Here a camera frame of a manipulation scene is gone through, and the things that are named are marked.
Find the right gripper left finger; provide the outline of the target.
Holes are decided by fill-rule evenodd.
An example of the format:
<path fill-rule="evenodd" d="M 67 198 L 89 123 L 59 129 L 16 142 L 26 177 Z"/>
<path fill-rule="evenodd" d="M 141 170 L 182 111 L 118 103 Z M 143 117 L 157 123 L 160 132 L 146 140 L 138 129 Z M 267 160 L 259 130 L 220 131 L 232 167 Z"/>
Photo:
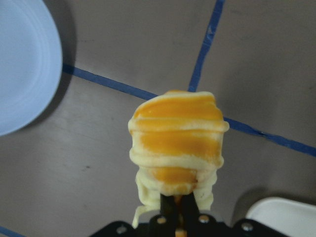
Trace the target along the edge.
<path fill-rule="evenodd" d="M 176 220 L 178 218 L 178 206 L 174 196 L 160 194 L 160 213 L 166 219 Z"/>

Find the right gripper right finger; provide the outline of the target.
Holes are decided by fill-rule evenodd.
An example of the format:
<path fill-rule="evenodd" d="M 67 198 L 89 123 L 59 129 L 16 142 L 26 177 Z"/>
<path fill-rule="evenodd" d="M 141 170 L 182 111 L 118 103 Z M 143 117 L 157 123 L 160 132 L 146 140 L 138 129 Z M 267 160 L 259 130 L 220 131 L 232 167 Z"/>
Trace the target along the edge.
<path fill-rule="evenodd" d="M 200 211 L 194 194 L 184 195 L 181 198 L 181 212 L 184 219 L 197 219 Z"/>

